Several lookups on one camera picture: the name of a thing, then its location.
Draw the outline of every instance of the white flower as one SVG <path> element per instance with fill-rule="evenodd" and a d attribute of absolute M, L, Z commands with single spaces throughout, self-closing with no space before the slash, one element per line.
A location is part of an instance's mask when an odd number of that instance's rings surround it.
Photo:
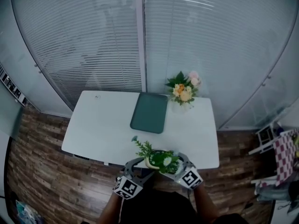
<path fill-rule="evenodd" d="M 197 78 L 191 78 L 191 84 L 193 84 L 194 86 L 199 84 L 199 80 Z"/>
<path fill-rule="evenodd" d="M 187 91 L 182 91 L 180 97 L 183 102 L 187 102 L 189 99 L 192 98 L 191 94 L 188 93 Z"/>
<path fill-rule="evenodd" d="M 167 157 L 167 158 L 165 158 L 164 159 L 164 161 L 163 161 L 163 165 L 166 167 L 166 166 L 168 166 L 168 165 L 170 165 L 170 163 L 171 163 L 171 157 Z"/>
<path fill-rule="evenodd" d="M 187 90 L 188 93 L 191 93 L 192 88 L 191 88 L 190 86 L 187 86 L 187 87 L 186 87 L 186 90 Z"/>
<path fill-rule="evenodd" d="M 173 89 L 178 91 L 179 90 L 179 84 L 175 84 Z"/>
<path fill-rule="evenodd" d="M 172 93 L 173 93 L 176 97 L 179 97 L 179 92 L 178 92 L 178 90 L 176 90 L 175 88 L 173 88 Z"/>

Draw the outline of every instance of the white table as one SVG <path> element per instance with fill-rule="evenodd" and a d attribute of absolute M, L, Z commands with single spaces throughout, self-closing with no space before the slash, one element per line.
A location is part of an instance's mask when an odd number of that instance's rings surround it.
<path fill-rule="evenodd" d="M 180 151 L 198 169 L 219 167 L 218 142 L 211 101 L 195 98 L 194 108 L 175 114 L 168 103 L 164 131 L 130 128 L 139 93 L 83 91 L 71 117 L 62 150 L 86 158 L 124 165 L 136 158 L 137 135 L 153 148 Z"/>

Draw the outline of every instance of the pink checkered fabric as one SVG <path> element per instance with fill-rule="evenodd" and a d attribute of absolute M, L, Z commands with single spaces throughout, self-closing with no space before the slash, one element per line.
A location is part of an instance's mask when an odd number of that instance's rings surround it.
<path fill-rule="evenodd" d="M 296 147 L 291 137 L 297 132 L 298 130 L 295 129 L 284 133 L 273 144 L 277 165 L 276 186 L 283 183 L 293 173 L 293 162 L 295 158 Z"/>

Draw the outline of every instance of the metal frame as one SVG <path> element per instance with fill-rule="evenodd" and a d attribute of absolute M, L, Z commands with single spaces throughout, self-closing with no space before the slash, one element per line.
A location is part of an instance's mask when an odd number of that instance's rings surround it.
<path fill-rule="evenodd" d="M 14 90 L 11 91 L 9 89 L 9 87 L 7 86 L 8 84 L 5 84 L 5 82 L 2 80 L 4 78 L 4 76 L 7 76 L 6 79 L 9 79 L 10 82 L 14 85 Z M 20 103 L 22 106 L 26 106 L 26 102 L 28 101 L 28 99 L 25 97 L 25 95 L 22 93 L 22 91 L 19 89 L 18 86 L 16 86 L 16 84 L 12 81 L 12 79 L 9 77 L 8 73 L 6 72 L 6 70 L 3 68 L 2 64 L 0 63 L 0 80 L 1 83 L 3 83 L 4 87 L 11 93 L 11 95 L 14 97 L 15 101 Z M 20 92 L 19 97 L 17 97 L 14 93 L 14 91 L 18 90 Z"/>
<path fill-rule="evenodd" d="M 142 91 L 147 92 L 146 80 L 146 55 L 145 55 L 145 22 L 144 22 L 144 0 L 136 1 L 137 37 L 139 50 L 139 64 Z"/>

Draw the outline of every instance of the green leaves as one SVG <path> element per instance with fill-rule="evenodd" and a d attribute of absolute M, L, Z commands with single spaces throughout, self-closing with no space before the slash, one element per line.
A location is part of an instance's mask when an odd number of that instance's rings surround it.
<path fill-rule="evenodd" d="M 139 157 L 147 158 L 153 152 L 151 144 L 148 141 L 144 142 L 143 145 L 140 141 L 137 140 L 137 136 L 136 139 L 132 139 L 132 141 L 134 141 L 137 147 L 140 148 L 140 152 L 136 153 Z"/>
<path fill-rule="evenodd" d="M 179 157 L 173 156 L 173 151 L 153 150 L 150 142 L 145 141 L 142 144 L 135 136 L 132 141 L 139 147 L 140 151 L 136 153 L 139 157 L 148 158 L 149 163 L 159 167 L 161 173 L 174 174 L 178 169 Z M 164 166 L 164 160 L 171 158 L 171 163 Z"/>
<path fill-rule="evenodd" d="M 181 81 L 179 84 L 182 84 L 182 82 L 184 81 L 184 74 L 183 74 L 183 72 L 179 72 L 178 73 L 178 75 L 177 75 L 177 77 L 176 77 L 176 80 L 177 81 Z"/>
<path fill-rule="evenodd" d="M 188 81 L 188 78 L 184 76 L 183 72 L 179 72 L 178 75 L 174 78 L 167 79 L 168 83 L 165 84 L 166 86 L 174 88 L 176 84 L 183 84 L 184 86 L 188 86 L 191 82 Z"/>

